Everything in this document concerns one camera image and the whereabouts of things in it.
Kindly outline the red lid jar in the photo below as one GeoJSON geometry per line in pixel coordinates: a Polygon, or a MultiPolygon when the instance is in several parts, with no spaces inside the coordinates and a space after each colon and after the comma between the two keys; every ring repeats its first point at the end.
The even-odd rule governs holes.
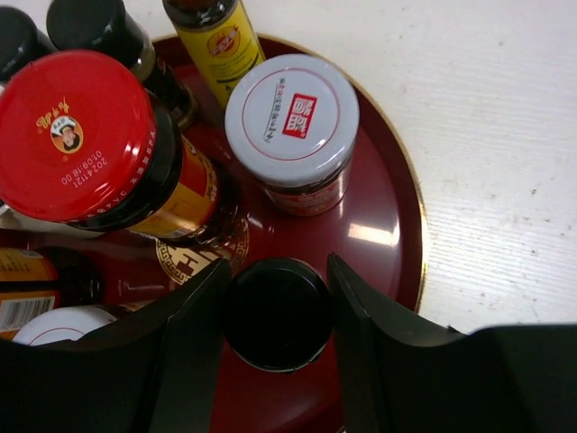
{"type": "Polygon", "coordinates": [[[231,237],[240,209],[224,167],[118,61],[61,51],[1,95],[1,198],[42,221],[197,247],[231,237]]]}
{"type": "Polygon", "coordinates": [[[39,315],[62,307],[94,305],[104,279],[82,253],[59,246],[1,249],[1,338],[11,340],[39,315]]]}

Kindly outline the yellow label brown bottle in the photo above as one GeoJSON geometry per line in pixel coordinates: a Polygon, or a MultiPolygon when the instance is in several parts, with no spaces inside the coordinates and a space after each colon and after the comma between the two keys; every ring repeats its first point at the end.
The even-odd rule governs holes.
{"type": "Polygon", "coordinates": [[[164,0],[164,10],[220,106],[253,68],[265,61],[241,0],[164,0]]]}

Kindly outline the black lid small jar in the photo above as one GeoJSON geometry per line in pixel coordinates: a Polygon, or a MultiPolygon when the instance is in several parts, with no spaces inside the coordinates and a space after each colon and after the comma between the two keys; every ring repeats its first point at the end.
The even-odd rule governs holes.
{"type": "Polygon", "coordinates": [[[224,336],[247,364],[293,373],[323,352],[333,329],[328,288],[308,263],[260,260],[236,275],[222,301],[224,336]]]}

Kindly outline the white lid sauce jar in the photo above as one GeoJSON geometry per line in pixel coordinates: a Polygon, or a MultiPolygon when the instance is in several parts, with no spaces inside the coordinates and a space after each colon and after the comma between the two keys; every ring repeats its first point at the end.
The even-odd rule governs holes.
{"type": "Polygon", "coordinates": [[[339,69],[285,54],[241,79],[224,129],[234,156],[275,206],[311,217],[342,200],[359,123],[357,96],[339,69]]]}

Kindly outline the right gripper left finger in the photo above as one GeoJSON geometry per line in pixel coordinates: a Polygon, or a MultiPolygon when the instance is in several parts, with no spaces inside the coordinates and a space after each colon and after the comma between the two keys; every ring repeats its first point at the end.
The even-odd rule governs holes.
{"type": "Polygon", "coordinates": [[[206,432],[232,277],[212,262],[184,286],[76,341],[1,344],[4,432],[206,432]]]}

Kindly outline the white shaker black cap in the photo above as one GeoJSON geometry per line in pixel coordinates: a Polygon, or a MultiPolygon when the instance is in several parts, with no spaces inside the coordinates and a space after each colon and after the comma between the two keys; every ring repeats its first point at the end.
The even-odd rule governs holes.
{"type": "Polygon", "coordinates": [[[78,229],[62,223],[43,221],[25,216],[1,201],[1,228],[6,230],[75,236],[83,239],[95,239],[103,233],[78,229]]]}

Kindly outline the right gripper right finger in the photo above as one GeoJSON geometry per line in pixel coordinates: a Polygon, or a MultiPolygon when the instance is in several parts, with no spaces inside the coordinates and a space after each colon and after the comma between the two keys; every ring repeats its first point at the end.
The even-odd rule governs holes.
{"type": "Polygon", "coordinates": [[[439,326],[331,254],[327,277],[349,432],[573,432],[576,327],[439,326]]]}

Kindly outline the small dark spice jar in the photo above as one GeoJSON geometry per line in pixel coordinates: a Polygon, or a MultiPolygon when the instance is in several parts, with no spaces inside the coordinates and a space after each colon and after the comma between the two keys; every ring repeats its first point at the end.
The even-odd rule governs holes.
{"type": "Polygon", "coordinates": [[[149,301],[120,305],[95,305],[59,308],[34,318],[14,336],[22,345],[47,345],[59,341],[76,341],[82,336],[150,304],[149,301]]]}

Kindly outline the black cap spice bottle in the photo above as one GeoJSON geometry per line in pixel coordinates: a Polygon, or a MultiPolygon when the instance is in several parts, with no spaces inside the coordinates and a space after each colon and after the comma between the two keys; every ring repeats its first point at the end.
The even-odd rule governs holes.
{"type": "Polygon", "coordinates": [[[55,0],[46,27],[61,51],[92,50],[128,68],[170,111],[179,130],[196,120],[199,104],[189,88],[157,54],[151,39],[121,0],[55,0]]]}
{"type": "Polygon", "coordinates": [[[57,49],[34,20],[13,6],[1,6],[1,86],[22,68],[57,49]]]}

